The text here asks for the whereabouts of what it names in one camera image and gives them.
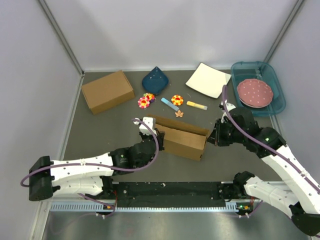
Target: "polka dot plate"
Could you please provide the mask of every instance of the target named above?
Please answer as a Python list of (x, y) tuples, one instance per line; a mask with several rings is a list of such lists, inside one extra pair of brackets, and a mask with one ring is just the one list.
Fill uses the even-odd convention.
[(240, 101), (251, 108), (264, 108), (272, 102), (274, 93), (264, 81), (252, 78), (239, 83)]

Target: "blue plastic bin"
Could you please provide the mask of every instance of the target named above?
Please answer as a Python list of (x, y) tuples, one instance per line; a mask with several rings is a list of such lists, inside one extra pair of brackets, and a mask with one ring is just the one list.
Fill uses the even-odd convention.
[[(231, 67), (232, 83), (235, 98), (239, 107), (245, 107), (251, 110), (256, 117), (267, 117), (281, 113), (286, 107), (286, 100), (282, 88), (278, 81), (275, 70), (268, 63), (262, 61), (245, 62), (239, 61)], [(262, 108), (253, 108), (244, 105), (237, 91), (239, 83), (246, 79), (258, 79), (268, 84), (273, 92), (272, 102)]]

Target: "metal floor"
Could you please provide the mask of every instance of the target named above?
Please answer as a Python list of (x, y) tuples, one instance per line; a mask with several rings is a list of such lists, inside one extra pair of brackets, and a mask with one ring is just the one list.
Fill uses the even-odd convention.
[[(213, 129), (216, 118), (222, 113), (220, 99), (204, 96), (185, 85), (193, 71), (166, 71), (170, 85), (160, 97), (170, 99), (179, 94), (185, 101), (208, 106), (207, 111), (182, 106), (180, 120), (200, 127)], [(84, 84), (107, 73), (86, 73)], [(80, 94), (75, 111), (64, 159), (88, 158), (129, 147), (140, 141), (138, 128), (130, 119), (156, 114), (175, 119), (174, 111), (158, 100), (146, 110), (137, 101), (145, 92), (141, 85), (147, 72), (126, 72), (136, 98), (98, 115), (92, 115), (83, 94)], [(235, 104), (232, 83), (228, 95)], [(257, 118), (262, 127), (271, 126), (269, 118)], [(266, 181), (279, 181), (276, 173), (248, 152), (242, 145), (214, 147), (207, 144), (200, 162), (161, 152), (159, 159), (148, 169), (114, 177), (127, 182), (179, 182), (179, 181), (232, 181), (236, 173), (250, 171)], [(42, 240), (308, 240), (280, 211), (263, 203), (249, 219), (232, 217), (235, 213), (125, 213), (118, 212), (102, 220), (84, 216), (73, 224), (68, 223), (83, 212), (50, 212)], [(62, 232), (54, 235), (49, 228)]]

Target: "white wall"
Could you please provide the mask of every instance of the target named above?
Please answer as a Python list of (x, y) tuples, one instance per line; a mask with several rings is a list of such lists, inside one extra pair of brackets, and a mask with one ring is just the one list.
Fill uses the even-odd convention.
[(286, 109), (278, 115), (291, 149), (320, 183), (320, 1), (306, 1), (271, 59)]
[(35, 0), (0, 1), (0, 239), (24, 240), (37, 202), (20, 180), (57, 158), (80, 76)]
[(88, 71), (263, 60), (296, 0), (46, 0)]

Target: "closed cardboard box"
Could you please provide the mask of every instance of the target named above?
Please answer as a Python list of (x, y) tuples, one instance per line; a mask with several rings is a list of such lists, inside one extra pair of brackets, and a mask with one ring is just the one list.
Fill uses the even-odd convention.
[(111, 73), (83, 85), (82, 93), (93, 114), (101, 113), (135, 97), (123, 71)]
[(148, 114), (155, 118), (155, 127), (164, 135), (166, 153), (200, 161), (210, 131), (185, 122)]

